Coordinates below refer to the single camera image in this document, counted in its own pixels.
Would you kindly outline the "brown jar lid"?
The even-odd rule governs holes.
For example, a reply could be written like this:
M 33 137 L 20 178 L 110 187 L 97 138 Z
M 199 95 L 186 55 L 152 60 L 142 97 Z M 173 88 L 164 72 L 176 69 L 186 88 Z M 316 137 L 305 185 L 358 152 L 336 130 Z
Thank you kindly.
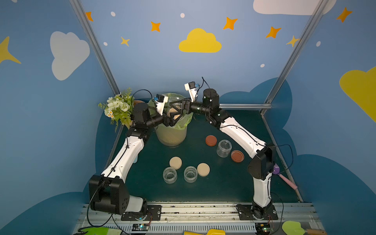
M 235 162 L 235 163 L 240 163 L 244 160 L 244 154 L 239 151 L 239 150 L 234 150 L 232 153 L 231 153 L 231 159 Z
M 217 144 L 217 138 L 215 136 L 213 136 L 213 135 L 208 135 L 205 138 L 205 143 L 208 146 L 216 146 L 216 144 Z

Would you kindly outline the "beige jar lid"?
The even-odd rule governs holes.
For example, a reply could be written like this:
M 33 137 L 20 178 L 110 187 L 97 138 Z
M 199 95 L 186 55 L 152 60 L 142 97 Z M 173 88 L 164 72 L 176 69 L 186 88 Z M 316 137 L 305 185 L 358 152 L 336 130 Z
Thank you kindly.
M 182 166 L 182 160 L 181 160 L 180 157 L 177 157 L 177 156 L 172 157 L 172 158 L 170 159 L 170 161 L 169 161 L 169 165 L 170 165 L 170 167 L 172 167 L 173 169 L 178 170 L 178 169 L 180 169 L 181 166 Z
M 210 173 L 210 167 L 208 164 L 206 163 L 200 163 L 198 166 L 197 166 L 197 172 L 200 176 L 202 177 L 206 177 L 209 175 Z

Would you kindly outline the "beige-lid oatmeal jar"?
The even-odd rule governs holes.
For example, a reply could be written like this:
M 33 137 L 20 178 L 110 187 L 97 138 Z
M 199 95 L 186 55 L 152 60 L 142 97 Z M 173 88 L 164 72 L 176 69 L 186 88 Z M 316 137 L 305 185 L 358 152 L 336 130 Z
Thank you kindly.
M 177 180 L 177 172 L 172 167 L 167 167 L 163 171 L 163 179 L 167 184 L 173 184 Z
M 194 183 L 197 180 L 198 171 L 193 166 L 188 166 L 184 170 L 184 179 L 187 183 Z

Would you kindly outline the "brown-lid oatmeal jar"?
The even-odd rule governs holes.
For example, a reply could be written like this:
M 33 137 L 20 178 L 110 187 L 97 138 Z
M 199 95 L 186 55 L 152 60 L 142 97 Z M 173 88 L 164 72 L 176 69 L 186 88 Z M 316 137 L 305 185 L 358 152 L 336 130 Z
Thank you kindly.
M 167 117 L 169 118 L 170 121 L 178 121 L 182 116 L 182 113 L 175 108 L 170 108 L 167 111 Z
M 230 154 L 231 149 L 232 149 L 232 144 L 231 144 L 230 141 L 228 141 L 228 140 L 221 140 L 218 143 L 216 152 L 217 152 L 217 155 L 219 157 L 226 158 Z

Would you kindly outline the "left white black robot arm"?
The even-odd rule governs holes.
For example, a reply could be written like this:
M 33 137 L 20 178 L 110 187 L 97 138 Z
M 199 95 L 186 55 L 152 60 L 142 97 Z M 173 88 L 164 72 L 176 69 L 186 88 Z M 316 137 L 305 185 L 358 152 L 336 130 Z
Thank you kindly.
M 147 202 L 131 196 L 126 187 L 126 177 L 138 154 L 147 143 L 151 130 L 163 124 L 173 126 L 184 111 L 176 108 L 175 112 L 149 112 L 147 103 L 135 105 L 131 115 L 133 121 L 127 133 L 125 143 L 112 163 L 101 175 L 94 175 L 89 181 L 90 208 L 93 211 L 107 212 L 143 219 L 147 216 Z

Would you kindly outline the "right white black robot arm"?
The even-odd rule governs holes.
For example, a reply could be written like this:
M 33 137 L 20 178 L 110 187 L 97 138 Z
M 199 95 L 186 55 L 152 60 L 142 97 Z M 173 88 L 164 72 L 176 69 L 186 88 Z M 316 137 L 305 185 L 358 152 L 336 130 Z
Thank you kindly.
M 267 145 L 266 142 L 256 138 L 244 129 L 226 110 L 220 108 L 219 95 L 214 89 L 205 89 L 201 102 L 182 99 L 173 101 L 170 107 L 175 108 L 178 113 L 204 114 L 206 120 L 212 126 L 237 142 L 252 159 L 248 165 L 248 172 L 253 177 L 254 212 L 257 216 L 261 216 L 268 209 L 273 208 L 271 202 L 271 177 L 275 164 L 274 145 Z

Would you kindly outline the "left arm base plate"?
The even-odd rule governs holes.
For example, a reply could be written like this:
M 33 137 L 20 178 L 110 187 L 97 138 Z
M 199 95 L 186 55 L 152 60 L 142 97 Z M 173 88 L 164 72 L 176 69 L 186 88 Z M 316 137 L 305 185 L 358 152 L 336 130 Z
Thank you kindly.
M 121 215 L 121 221 L 160 221 L 162 206 L 147 205 L 143 206 L 140 212 L 125 212 Z

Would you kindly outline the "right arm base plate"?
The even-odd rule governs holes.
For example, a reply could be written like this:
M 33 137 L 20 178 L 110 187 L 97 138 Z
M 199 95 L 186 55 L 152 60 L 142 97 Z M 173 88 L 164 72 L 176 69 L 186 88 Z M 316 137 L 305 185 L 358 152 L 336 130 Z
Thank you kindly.
M 262 208 L 258 205 L 237 204 L 240 220 L 278 220 L 277 211 L 271 203 Z

